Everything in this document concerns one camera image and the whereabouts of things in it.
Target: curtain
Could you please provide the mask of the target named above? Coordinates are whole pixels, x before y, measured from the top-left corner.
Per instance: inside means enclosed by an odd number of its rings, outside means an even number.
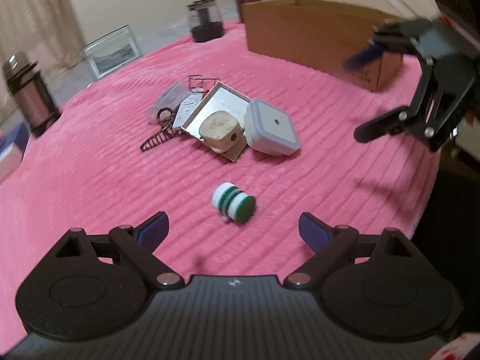
[[[80,62],[84,45],[69,0],[0,0],[0,65],[25,51],[49,80]],[[0,76],[1,121],[16,106]]]

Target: picture frame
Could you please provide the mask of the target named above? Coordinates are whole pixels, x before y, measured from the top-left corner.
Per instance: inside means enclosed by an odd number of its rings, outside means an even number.
[[[95,80],[143,57],[128,24],[89,43],[82,48],[82,54]]]

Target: power strip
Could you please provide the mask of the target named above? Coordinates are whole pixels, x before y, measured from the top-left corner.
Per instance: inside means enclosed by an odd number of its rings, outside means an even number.
[[[193,93],[181,102],[178,107],[177,116],[173,121],[172,130],[178,131],[182,128],[182,124],[185,123],[202,99],[202,93]]]

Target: green and white striped container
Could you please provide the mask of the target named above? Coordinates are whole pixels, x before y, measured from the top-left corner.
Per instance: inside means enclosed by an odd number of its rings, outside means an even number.
[[[256,199],[232,183],[223,183],[213,193],[212,205],[224,218],[243,225],[254,214]]]

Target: cardboard box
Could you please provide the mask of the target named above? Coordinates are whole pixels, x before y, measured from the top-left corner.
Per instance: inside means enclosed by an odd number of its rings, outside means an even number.
[[[273,0],[242,5],[248,48],[339,77],[371,91],[399,71],[402,55],[383,56],[353,74],[342,64],[367,47],[372,27],[396,19],[357,5],[321,0]]]

